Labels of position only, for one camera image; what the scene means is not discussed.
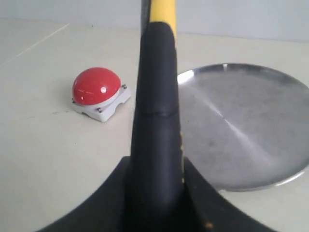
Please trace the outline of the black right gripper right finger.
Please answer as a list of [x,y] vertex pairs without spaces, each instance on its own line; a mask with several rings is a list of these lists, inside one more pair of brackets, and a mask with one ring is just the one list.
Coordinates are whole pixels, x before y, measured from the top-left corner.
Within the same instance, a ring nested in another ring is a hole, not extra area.
[[263,225],[236,208],[184,158],[185,188],[194,212],[194,225],[198,232],[271,232]]

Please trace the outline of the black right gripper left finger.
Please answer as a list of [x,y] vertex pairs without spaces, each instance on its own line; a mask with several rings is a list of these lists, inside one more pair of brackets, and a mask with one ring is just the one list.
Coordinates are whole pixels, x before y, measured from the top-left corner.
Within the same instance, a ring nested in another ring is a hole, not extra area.
[[130,157],[123,157],[91,196],[40,231],[133,232],[125,201],[125,178],[129,164]]

